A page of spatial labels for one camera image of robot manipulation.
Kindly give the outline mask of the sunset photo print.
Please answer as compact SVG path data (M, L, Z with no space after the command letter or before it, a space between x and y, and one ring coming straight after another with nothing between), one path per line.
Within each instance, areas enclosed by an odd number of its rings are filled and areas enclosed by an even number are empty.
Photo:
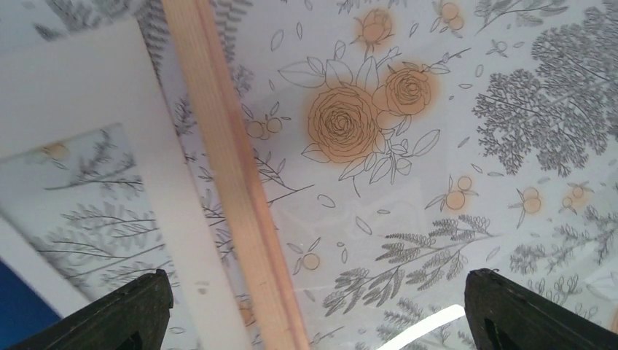
M1 349L19 343L61 317L1 262Z

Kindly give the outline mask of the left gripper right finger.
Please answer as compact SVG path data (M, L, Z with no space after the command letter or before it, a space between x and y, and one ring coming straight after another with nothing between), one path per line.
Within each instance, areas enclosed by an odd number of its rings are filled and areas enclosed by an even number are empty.
M464 310L476 349L616 349L617 334L499 273L470 271Z

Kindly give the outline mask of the pink wooden picture frame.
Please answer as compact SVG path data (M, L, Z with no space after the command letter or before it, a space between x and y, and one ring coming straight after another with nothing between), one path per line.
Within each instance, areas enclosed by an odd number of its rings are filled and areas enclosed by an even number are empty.
M208 1L164 1L166 20L267 349L309 349L242 108Z

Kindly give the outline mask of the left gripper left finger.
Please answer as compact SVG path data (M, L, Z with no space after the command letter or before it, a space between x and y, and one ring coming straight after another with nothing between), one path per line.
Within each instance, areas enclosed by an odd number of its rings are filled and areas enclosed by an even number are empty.
M146 273L11 349L161 349L174 299L166 271Z

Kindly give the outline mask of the white photo mat board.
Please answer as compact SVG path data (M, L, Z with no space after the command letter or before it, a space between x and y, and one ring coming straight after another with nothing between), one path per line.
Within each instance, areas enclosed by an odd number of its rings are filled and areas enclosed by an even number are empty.
M1 56L1 258L59 316L162 269L163 349L250 349L138 24Z

